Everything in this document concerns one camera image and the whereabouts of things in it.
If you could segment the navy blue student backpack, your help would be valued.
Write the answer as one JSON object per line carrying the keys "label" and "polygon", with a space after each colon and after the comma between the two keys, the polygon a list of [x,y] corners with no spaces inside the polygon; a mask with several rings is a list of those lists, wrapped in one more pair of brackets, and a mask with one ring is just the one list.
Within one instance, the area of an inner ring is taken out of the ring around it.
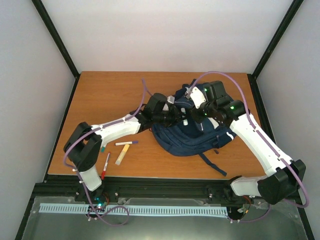
{"label": "navy blue student backpack", "polygon": [[227,173],[212,163],[205,152],[224,147],[237,135],[228,127],[218,125],[211,118],[205,118],[202,123],[196,123],[190,116],[186,120],[188,125],[184,125],[183,120],[171,127],[155,123],[150,130],[157,143],[171,155],[199,156],[208,166],[225,177]]}

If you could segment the yellow highlighter marker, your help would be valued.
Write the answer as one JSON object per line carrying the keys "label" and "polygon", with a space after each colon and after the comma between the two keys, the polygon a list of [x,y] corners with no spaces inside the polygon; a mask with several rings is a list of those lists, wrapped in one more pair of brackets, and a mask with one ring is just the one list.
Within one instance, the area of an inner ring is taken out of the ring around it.
{"label": "yellow highlighter marker", "polygon": [[116,161],[115,161],[115,164],[116,164],[117,166],[119,166],[119,165],[121,164],[121,162],[122,162],[122,160],[124,159],[124,157],[125,157],[128,149],[129,149],[129,147],[130,147],[129,144],[125,144],[125,145],[124,145],[123,149],[121,150],[119,156],[117,157],[117,159],[116,159]]}

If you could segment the purple capped white marker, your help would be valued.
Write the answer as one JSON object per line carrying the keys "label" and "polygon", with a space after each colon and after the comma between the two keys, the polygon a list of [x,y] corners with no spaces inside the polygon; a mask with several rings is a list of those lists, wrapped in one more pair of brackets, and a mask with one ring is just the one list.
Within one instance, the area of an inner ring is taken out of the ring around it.
{"label": "purple capped white marker", "polygon": [[124,141],[124,142],[116,142],[114,145],[115,146],[124,146],[124,145],[132,145],[132,144],[137,144],[139,141],[134,140],[134,141]]}

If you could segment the red white marker pen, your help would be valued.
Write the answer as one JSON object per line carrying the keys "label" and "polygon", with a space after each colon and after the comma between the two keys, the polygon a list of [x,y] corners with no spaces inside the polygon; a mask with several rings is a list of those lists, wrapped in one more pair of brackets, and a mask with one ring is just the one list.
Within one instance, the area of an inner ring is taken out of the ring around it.
{"label": "red white marker pen", "polygon": [[102,173],[101,173],[101,179],[102,180],[104,180],[104,178],[105,178],[105,174],[106,174],[106,170],[107,170],[107,166],[108,166],[108,163],[109,163],[110,156],[111,156],[111,153],[108,152],[107,156],[106,156],[105,164],[103,166],[103,170],[102,170]]}

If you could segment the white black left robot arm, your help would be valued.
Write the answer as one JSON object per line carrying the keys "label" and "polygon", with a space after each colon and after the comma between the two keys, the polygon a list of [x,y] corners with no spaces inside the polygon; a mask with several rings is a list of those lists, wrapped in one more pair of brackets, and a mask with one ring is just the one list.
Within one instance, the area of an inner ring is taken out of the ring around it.
{"label": "white black left robot arm", "polygon": [[117,120],[96,125],[79,123],[63,147],[63,162],[66,163],[66,159],[72,162],[72,165],[66,165],[76,172],[80,183],[86,186],[86,195],[92,201],[99,201],[103,198],[104,188],[96,162],[102,148],[122,137],[148,130],[154,124],[171,127],[185,117],[186,114],[169,102],[168,97],[155,93],[146,104],[142,103],[136,110]]}

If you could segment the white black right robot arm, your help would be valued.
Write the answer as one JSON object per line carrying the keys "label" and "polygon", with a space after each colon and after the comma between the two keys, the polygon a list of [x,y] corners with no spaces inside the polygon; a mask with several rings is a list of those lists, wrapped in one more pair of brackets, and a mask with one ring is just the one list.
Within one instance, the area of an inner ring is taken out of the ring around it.
{"label": "white black right robot arm", "polygon": [[202,89],[191,85],[185,92],[192,100],[190,111],[200,123],[212,119],[219,126],[228,127],[251,150],[264,170],[263,176],[236,177],[231,181],[232,192],[237,196],[261,197],[275,205],[298,189],[302,184],[306,165],[284,153],[262,130],[242,100],[232,100],[221,81],[205,83]]}

